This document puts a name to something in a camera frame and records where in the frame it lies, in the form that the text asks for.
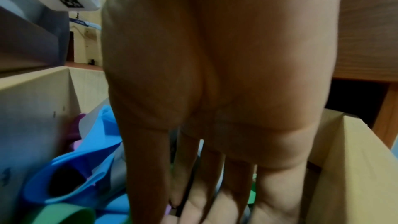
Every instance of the hand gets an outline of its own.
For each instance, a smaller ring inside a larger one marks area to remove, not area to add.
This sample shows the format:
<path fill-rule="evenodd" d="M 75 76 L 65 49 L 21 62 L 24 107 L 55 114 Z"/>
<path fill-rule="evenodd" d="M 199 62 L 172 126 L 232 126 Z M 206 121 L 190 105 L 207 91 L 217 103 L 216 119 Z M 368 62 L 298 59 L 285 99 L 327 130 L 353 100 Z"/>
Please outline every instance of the hand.
<path fill-rule="evenodd" d="M 107 0 L 102 51 L 134 224 L 296 223 L 337 51 L 339 0 Z M 180 126 L 170 178 L 168 130 Z M 224 179 L 212 201 L 222 165 Z"/>

